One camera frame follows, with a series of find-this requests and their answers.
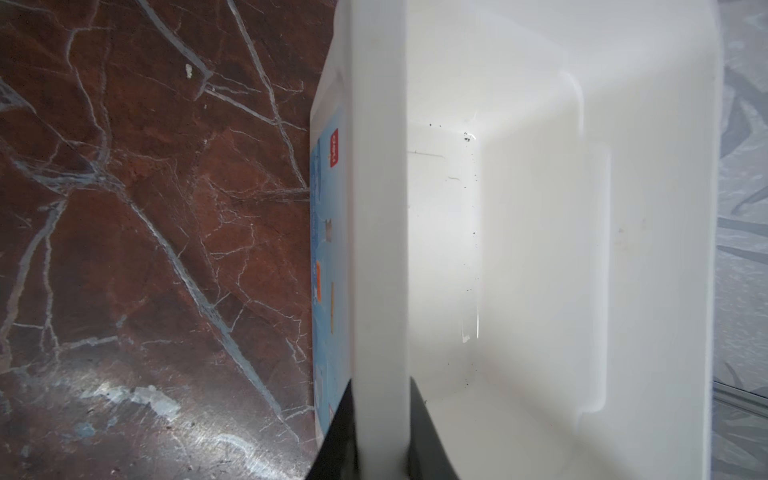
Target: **plastic bin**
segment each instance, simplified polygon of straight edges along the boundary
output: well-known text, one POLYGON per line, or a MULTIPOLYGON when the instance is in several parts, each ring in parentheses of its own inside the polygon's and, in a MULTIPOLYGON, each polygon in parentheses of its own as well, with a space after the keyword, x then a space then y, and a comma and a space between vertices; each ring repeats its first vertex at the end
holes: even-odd
POLYGON ((342 0, 334 28, 319 438, 352 376, 363 478, 395 478, 413 376, 464 480, 708 478, 715 4, 342 0))

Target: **red marble surface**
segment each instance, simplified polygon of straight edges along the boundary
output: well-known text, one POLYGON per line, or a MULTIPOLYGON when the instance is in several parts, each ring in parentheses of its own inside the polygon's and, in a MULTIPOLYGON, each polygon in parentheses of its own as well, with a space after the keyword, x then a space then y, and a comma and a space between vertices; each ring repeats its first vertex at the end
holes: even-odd
POLYGON ((0 0, 0 478, 302 478, 320 0, 0 0))

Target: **blue label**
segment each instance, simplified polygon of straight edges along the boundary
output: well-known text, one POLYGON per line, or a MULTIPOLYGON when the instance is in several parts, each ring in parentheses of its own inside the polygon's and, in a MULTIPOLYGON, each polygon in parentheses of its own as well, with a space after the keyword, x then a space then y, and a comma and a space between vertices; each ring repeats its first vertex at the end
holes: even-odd
POLYGON ((310 156, 315 416, 324 435, 351 375, 343 120, 344 110, 339 107, 310 156))

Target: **metal strip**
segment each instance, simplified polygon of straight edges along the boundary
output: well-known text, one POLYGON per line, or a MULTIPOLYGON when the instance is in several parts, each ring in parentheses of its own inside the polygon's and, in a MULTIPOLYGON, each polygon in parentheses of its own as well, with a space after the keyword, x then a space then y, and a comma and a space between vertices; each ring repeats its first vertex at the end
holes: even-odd
POLYGON ((712 382, 712 396, 716 402, 768 419, 768 399, 763 396, 720 382, 712 382))

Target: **red logo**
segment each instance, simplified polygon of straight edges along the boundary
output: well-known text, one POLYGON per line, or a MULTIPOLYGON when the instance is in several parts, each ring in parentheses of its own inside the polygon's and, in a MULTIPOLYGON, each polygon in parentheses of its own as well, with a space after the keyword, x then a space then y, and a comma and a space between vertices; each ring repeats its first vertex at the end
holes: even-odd
POLYGON ((331 134, 331 168, 339 163, 339 129, 331 134))

